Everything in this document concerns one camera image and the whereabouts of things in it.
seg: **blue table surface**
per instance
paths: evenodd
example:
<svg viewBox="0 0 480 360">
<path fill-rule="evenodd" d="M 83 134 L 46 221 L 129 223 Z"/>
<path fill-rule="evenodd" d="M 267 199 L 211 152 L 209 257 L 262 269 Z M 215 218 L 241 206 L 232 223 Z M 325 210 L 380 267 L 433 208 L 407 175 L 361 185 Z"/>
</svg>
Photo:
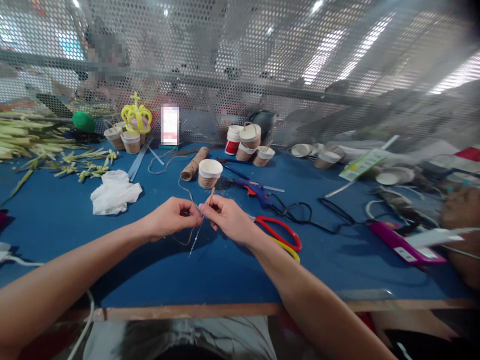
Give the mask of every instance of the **blue table surface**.
<svg viewBox="0 0 480 360">
<path fill-rule="evenodd" d="M 182 149 L 197 148 L 190 144 Z M 166 152 L 158 149 L 158 155 Z M 112 170 L 128 172 L 135 155 L 124 151 Z M 211 158 L 228 158 L 222 149 L 212 150 Z M 129 204 L 125 213 L 96 216 L 92 213 L 90 194 L 101 184 L 98 178 L 78 183 L 76 175 L 55 178 L 50 170 L 36 171 L 5 208 L 14 221 L 0 234 L 0 242 L 16 247 L 15 254 L 25 260 L 48 262 L 74 248 L 96 239 L 121 226 L 140 219 L 169 197 L 189 198 L 178 186 L 181 170 L 189 158 L 175 158 L 165 173 L 147 171 L 153 154 L 147 152 L 134 180 L 143 193 Z M 0 199 L 6 198 L 23 174 L 14 173 L 12 166 L 23 160 L 0 164 Z M 343 220 L 326 210 L 317 200 L 345 184 L 338 177 L 340 166 L 329 170 L 313 167 L 305 158 L 294 158 L 278 151 L 266 167 L 235 164 L 231 166 L 253 181 L 285 189 L 276 193 L 286 205 L 306 202 L 313 209 L 313 220 L 334 228 Z M 153 171 L 164 167 L 157 160 Z M 224 169 L 222 177 L 237 177 Z M 183 182 L 197 204 L 203 203 L 210 190 L 196 181 Z M 368 194 L 371 185 L 358 182 L 330 198 L 345 209 L 357 222 L 367 219 L 364 207 L 373 200 Z M 216 194 L 234 199 L 250 215 L 273 217 L 262 210 L 247 191 L 220 182 Z M 374 214 L 388 213 L 383 204 L 372 207 Z M 282 219 L 297 234 L 303 244 L 300 260 L 314 275 L 336 292 L 386 289 L 398 299 L 444 300 L 472 298 L 449 264 L 437 265 L 423 272 L 405 264 L 387 248 L 366 226 L 344 227 L 341 234 L 330 235 L 308 224 L 296 224 Z M 190 231 L 178 234 L 188 240 Z M 257 260 L 245 248 L 214 232 L 208 223 L 202 226 L 190 258 L 190 246 L 182 246 L 171 237 L 149 243 L 134 251 L 124 261 L 105 274 L 91 289 L 97 305 L 102 307 L 150 307 L 188 304 L 238 304 L 279 302 L 280 297 Z M 0 287 L 30 271 L 11 261 L 0 264 Z"/>
</svg>

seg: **purple device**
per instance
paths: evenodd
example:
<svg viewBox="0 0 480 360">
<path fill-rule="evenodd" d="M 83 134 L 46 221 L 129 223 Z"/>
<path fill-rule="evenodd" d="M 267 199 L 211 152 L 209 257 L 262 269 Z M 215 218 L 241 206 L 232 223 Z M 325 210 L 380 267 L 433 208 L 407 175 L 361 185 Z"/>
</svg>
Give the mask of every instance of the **purple device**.
<svg viewBox="0 0 480 360">
<path fill-rule="evenodd" d="M 428 247 L 414 248 L 384 222 L 375 221 L 368 227 L 407 264 L 421 267 L 447 262 L 445 258 Z"/>
</svg>

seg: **crumpled paper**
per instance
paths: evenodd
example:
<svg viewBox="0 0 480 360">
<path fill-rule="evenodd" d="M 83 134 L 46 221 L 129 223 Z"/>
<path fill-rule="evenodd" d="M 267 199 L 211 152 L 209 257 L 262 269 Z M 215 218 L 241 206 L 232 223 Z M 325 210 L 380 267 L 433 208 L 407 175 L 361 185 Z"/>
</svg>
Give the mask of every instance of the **crumpled paper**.
<svg viewBox="0 0 480 360">
<path fill-rule="evenodd" d="M 116 215 L 127 210 L 127 203 L 135 203 L 142 187 L 130 182 L 129 175 L 123 170 L 107 171 L 102 175 L 102 185 L 90 195 L 93 203 L 93 215 Z"/>
</svg>

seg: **phone screen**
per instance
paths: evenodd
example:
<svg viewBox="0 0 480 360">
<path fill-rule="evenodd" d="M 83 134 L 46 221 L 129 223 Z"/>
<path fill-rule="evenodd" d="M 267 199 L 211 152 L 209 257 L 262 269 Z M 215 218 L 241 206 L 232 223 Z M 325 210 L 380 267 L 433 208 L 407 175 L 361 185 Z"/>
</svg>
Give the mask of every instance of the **phone screen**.
<svg viewBox="0 0 480 360">
<path fill-rule="evenodd" d="M 161 106 L 162 145 L 178 145 L 180 138 L 180 108 L 174 104 Z"/>
</svg>

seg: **green ball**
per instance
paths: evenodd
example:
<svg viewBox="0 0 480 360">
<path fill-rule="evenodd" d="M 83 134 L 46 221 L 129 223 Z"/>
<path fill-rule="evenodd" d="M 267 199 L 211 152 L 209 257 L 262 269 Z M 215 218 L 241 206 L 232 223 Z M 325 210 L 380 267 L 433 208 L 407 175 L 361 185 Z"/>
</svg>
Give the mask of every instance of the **green ball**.
<svg viewBox="0 0 480 360">
<path fill-rule="evenodd" d="M 73 125 L 78 130 L 81 130 L 86 133 L 94 133 L 95 132 L 95 121 L 94 118 L 91 117 L 89 114 L 83 111 L 78 111 L 73 114 L 72 117 Z"/>
</svg>

